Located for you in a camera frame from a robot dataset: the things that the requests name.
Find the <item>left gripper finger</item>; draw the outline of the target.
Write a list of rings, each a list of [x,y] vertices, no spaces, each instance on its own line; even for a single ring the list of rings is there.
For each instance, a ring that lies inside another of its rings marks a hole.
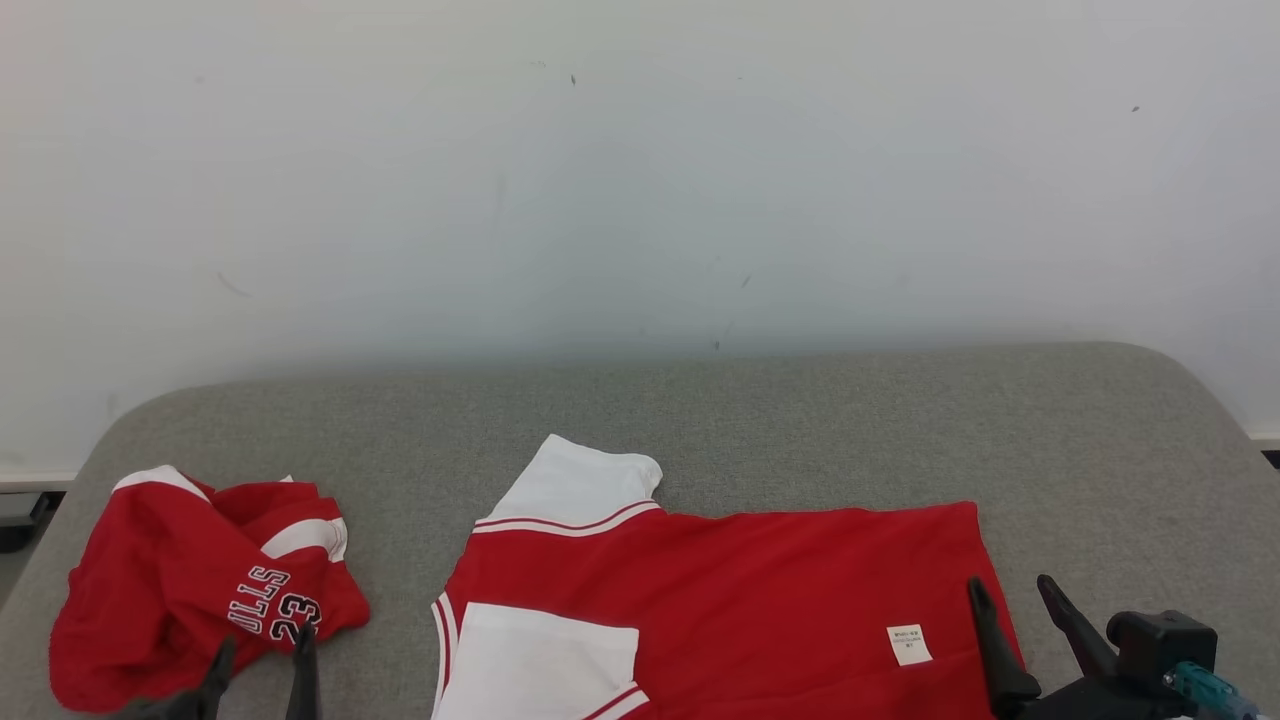
[[[287,720],[319,720],[321,717],[316,632],[307,620],[300,629],[292,655],[294,669]]]
[[[216,719],[221,697],[234,675],[236,638],[228,635],[219,646],[210,669],[191,692],[186,719]]]

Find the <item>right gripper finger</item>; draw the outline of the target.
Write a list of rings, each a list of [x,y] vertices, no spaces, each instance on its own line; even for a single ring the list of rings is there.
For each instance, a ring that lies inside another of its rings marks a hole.
[[[1051,621],[1068,639],[1082,675],[1098,680],[1114,678],[1117,651],[1070,601],[1051,575],[1039,574],[1036,578],[1036,587]]]
[[[966,592],[989,710],[995,716],[1021,716],[1041,697],[1041,684],[1014,652],[984,582],[972,577]]]

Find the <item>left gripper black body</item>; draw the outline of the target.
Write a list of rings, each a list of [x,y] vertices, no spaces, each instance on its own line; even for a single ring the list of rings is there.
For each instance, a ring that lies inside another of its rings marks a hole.
[[[120,720],[204,719],[204,691],[180,691],[163,700],[137,700],[120,711]]]

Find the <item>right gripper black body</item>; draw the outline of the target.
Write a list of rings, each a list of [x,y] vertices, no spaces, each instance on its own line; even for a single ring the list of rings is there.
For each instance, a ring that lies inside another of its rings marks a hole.
[[[1075,680],[1036,700],[1012,701],[1001,719],[1179,719],[1199,705],[1176,693],[1151,694],[1111,680]]]

